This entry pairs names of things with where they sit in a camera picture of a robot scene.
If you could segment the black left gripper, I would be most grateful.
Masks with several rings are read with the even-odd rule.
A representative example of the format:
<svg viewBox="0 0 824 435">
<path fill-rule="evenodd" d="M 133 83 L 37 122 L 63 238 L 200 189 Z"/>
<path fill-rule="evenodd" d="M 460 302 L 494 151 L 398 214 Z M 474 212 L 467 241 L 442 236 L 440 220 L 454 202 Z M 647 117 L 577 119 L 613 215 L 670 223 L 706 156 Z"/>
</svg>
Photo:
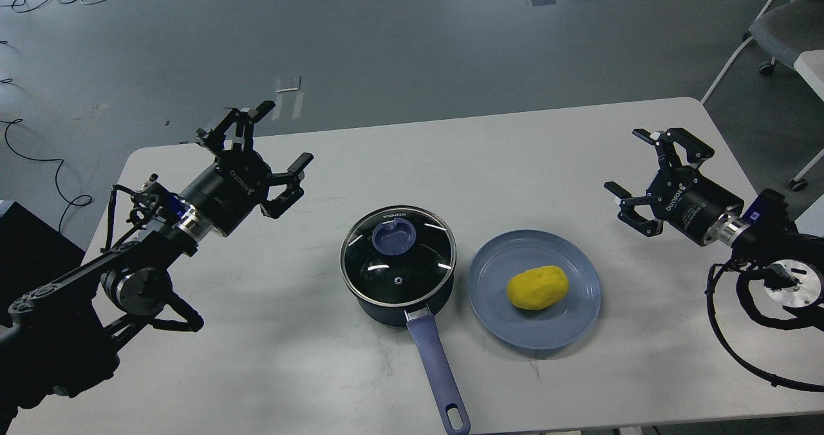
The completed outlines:
<svg viewBox="0 0 824 435">
<path fill-rule="evenodd" d="M 274 107 L 273 100 L 252 109 L 229 107 L 217 126 L 208 132 L 196 131 L 196 144 L 218 158 L 178 195 L 223 237 L 234 232 L 259 204 L 262 215 L 276 220 L 305 194 L 301 180 L 314 160 L 312 153 L 301 153 L 283 173 L 271 173 L 270 165 L 253 153 L 255 126 Z M 280 186 L 285 186 L 283 192 L 265 200 L 268 188 Z"/>
</svg>

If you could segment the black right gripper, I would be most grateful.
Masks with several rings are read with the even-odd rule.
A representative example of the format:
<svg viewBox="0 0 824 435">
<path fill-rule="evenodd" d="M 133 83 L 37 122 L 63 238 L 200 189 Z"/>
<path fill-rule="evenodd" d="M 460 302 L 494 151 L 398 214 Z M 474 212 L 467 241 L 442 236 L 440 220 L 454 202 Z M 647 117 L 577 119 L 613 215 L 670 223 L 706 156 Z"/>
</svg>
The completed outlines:
<svg viewBox="0 0 824 435">
<path fill-rule="evenodd" d="M 715 149 L 685 128 L 654 133 L 635 128 L 632 134 L 655 148 L 657 174 L 645 196 L 632 196 L 615 181 L 604 183 L 620 207 L 618 219 L 646 237 L 658 236 L 665 221 L 700 246 L 716 241 L 717 223 L 741 215 L 744 201 L 698 171 Z M 656 218 L 642 217 L 636 207 L 643 206 L 651 206 Z"/>
</svg>

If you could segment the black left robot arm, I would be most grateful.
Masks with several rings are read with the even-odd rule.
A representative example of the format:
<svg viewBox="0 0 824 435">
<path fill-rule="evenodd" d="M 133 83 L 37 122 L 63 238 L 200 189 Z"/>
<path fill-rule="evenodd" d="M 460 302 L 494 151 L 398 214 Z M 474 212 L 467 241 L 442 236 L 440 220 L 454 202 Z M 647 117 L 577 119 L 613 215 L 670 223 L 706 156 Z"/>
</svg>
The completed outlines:
<svg viewBox="0 0 824 435">
<path fill-rule="evenodd" d="M 118 353 L 145 327 L 195 333 L 204 320 L 173 290 L 169 268 L 210 233 L 227 237 L 259 207 L 277 219 L 304 195 L 313 160 L 274 173 L 254 149 L 255 126 L 276 107 L 230 107 L 197 143 L 214 161 L 181 192 L 151 175 L 141 189 L 113 185 L 99 256 L 36 286 L 8 307 L 2 334 L 2 433 L 20 409 L 51 394 L 73 398 L 111 379 Z"/>
</svg>

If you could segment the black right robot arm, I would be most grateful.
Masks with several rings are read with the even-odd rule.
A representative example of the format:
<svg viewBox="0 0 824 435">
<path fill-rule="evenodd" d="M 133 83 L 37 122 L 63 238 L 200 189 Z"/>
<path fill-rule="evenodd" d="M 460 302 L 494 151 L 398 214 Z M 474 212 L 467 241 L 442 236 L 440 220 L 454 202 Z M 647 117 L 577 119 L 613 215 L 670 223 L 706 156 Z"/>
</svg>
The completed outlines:
<svg viewBox="0 0 824 435">
<path fill-rule="evenodd" d="M 729 356 L 773 386 L 822 392 L 822 385 L 768 373 L 742 358 L 717 320 L 715 292 L 725 273 L 738 276 L 736 296 L 745 314 L 760 326 L 780 331 L 822 329 L 822 238 L 803 234 L 789 219 L 785 196 L 766 189 L 750 207 L 700 173 L 712 147 L 684 128 L 633 135 L 655 149 L 657 173 L 641 196 L 618 183 L 604 187 L 619 206 L 618 219 L 646 237 L 669 225 L 697 245 L 721 242 L 730 258 L 708 271 L 704 297 L 711 329 Z"/>
</svg>

